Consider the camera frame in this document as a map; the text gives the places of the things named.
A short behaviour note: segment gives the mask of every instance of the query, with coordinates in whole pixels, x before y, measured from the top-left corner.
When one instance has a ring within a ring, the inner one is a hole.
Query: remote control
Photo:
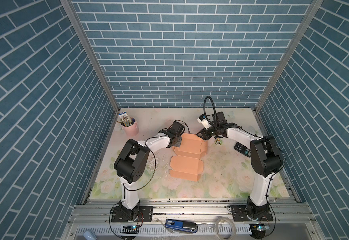
[[[250,157],[250,150],[242,145],[241,143],[237,142],[236,145],[234,146],[234,149],[242,154],[244,154],[247,157]]]

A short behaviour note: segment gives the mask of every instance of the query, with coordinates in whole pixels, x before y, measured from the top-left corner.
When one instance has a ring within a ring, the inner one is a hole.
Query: pencil holder
[[[137,122],[134,118],[130,118],[132,121],[132,125],[130,125],[129,127],[125,127],[122,123],[121,123],[121,128],[124,129],[125,134],[129,137],[133,137],[136,136],[139,133],[139,127],[137,125]]]

